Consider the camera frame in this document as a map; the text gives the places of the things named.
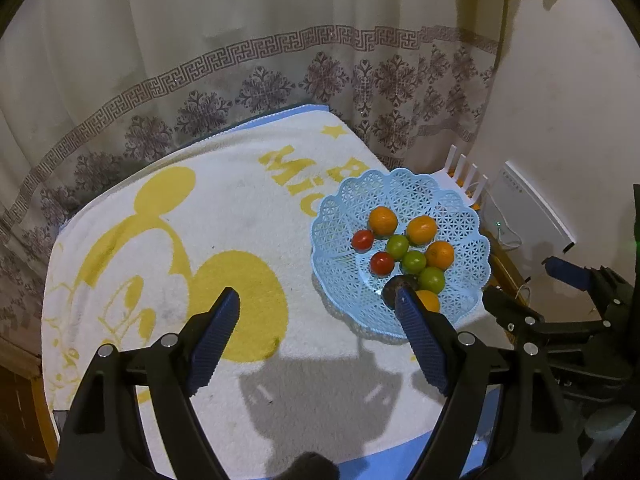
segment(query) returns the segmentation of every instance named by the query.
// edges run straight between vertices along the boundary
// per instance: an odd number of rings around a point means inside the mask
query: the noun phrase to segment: screw
[[[98,355],[100,357],[108,357],[113,352],[113,345],[105,344],[98,348]]]
[[[536,355],[538,353],[538,347],[533,343],[524,343],[522,349],[529,355]]]
[[[160,340],[160,344],[167,348],[171,348],[178,342],[178,336],[174,333],[164,334]]]
[[[460,344],[463,344],[464,346],[471,346],[476,342],[476,338],[470,332],[460,332],[458,334],[458,341],[460,341]]]

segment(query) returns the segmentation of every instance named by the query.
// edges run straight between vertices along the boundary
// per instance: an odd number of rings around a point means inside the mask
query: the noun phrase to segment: yellow print
[[[278,154],[268,156],[266,161],[275,170],[284,170],[286,174],[300,171],[296,170],[299,166],[282,162],[282,156]],[[223,358],[235,362],[254,362],[269,358],[278,349],[287,331],[289,314],[282,286],[268,265],[251,253],[224,251],[214,254],[193,274],[180,237],[161,218],[161,215],[178,207],[195,184],[194,171],[181,166],[169,167],[153,176],[136,194],[135,213],[103,234],[89,250],[73,285],[60,283],[56,287],[68,290],[68,296],[61,319],[43,320],[52,328],[55,334],[52,345],[59,352],[57,369],[52,367],[46,377],[53,391],[50,408],[56,408],[56,393],[60,390],[68,394],[60,399],[61,407],[68,407],[81,379],[79,353],[75,348],[66,348],[63,339],[76,292],[81,286],[95,288],[118,251],[131,239],[149,230],[165,232],[172,242],[172,263],[168,273],[182,276],[188,288],[184,322],[194,314],[209,310],[225,286],[232,286],[240,295],[240,319]],[[102,307],[97,322],[108,334],[103,342],[111,342],[123,349],[124,336],[135,326],[141,346],[150,342],[157,319],[153,308],[139,305],[144,286],[144,279],[135,275],[121,284]],[[122,297],[122,293],[124,307],[116,306],[114,300]],[[141,402],[148,398],[148,391],[139,396]]]
[[[342,127],[341,124],[338,124],[337,126],[325,126],[322,129],[321,133],[325,134],[325,135],[328,135],[328,136],[331,136],[334,139],[337,139],[341,135],[346,135],[347,134],[347,132],[344,131],[344,128]]]
[[[334,128],[333,131],[335,131],[336,128],[342,130],[341,126],[326,126],[325,129],[327,128]],[[323,174],[318,174],[312,178],[306,178],[302,182],[296,184],[287,184],[289,180],[294,178],[301,171],[316,164],[316,162],[311,158],[295,158],[287,161],[282,160],[285,156],[291,155],[294,151],[293,146],[288,144],[277,152],[265,153],[263,156],[258,158],[258,162],[266,166],[267,171],[280,172],[272,174],[271,177],[279,186],[284,187],[286,185],[291,196],[309,191],[317,186],[322,186],[324,184],[324,179],[327,177],[340,183],[348,176],[360,176],[364,171],[369,169],[364,162],[352,156],[343,166],[329,168]],[[313,192],[303,196],[300,199],[300,209],[303,213],[308,214],[311,217],[316,216],[318,212],[313,210],[312,205],[316,200],[323,197],[324,193],[320,192]]]

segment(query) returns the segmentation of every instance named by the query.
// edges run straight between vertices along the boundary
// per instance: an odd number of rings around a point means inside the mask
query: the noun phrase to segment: towel
[[[49,409],[69,409],[102,343],[126,350],[179,332],[232,286],[238,325],[191,397],[230,478],[279,474],[305,451],[352,461],[348,478],[378,478],[359,459],[432,430],[444,398],[408,344],[353,326],[312,275],[320,199],[369,168],[385,171],[339,118],[307,105],[197,142],[93,200],[60,233],[47,271]],[[506,341],[481,306],[460,326]],[[175,477],[146,388],[138,402],[154,465]]]

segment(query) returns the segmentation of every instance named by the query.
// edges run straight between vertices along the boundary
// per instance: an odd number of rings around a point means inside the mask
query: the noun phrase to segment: patterned border
[[[110,99],[98,111],[78,124],[60,139],[31,169],[20,185],[18,197],[0,219],[0,240],[5,243],[12,226],[27,214],[36,188],[75,150],[100,134],[117,118],[158,97],[164,97],[218,70],[246,61],[278,54],[300,52],[309,47],[343,44],[359,52],[372,52],[377,46],[418,50],[433,40],[461,41],[490,54],[496,54],[498,42],[468,30],[444,27],[423,27],[420,30],[375,27],[358,29],[348,25],[318,25],[293,32],[273,34],[263,38],[239,41],[195,57],[161,75],[145,79]]]
[[[458,122],[458,119],[455,117],[444,119],[438,124],[423,124],[422,126],[418,126],[418,134],[416,137],[437,135],[444,129],[454,131],[460,137],[460,139],[464,140],[465,142],[471,142],[472,140],[474,140],[474,133],[470,132],[466,128],[463,128],[460,122]]]

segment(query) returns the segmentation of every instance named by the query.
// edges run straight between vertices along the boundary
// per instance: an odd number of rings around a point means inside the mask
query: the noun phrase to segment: cherry tomato
[[[427,264],[427,258],[420,251],[407,251],[402,257],[402,270],[409,274],[420,274]]]
[[[356,251],[368,251],[373,245],[373,233],[368,229],[356,231],[351,239],[351,247]]]
[[[393,256],[385,251],[378,251],[371,257],[369,263],[371,272],[376,276],[388,276],[394,270],[395,264]]]
[[[421,289],[440,294],[445,285],[444,272],[437,267],[427,267],[418,276],[418,283]]]
[[[402,260],[404,254],[409,250],[409,240],[402,235],[392,235],[386,242],[385,250],[395,260]]]

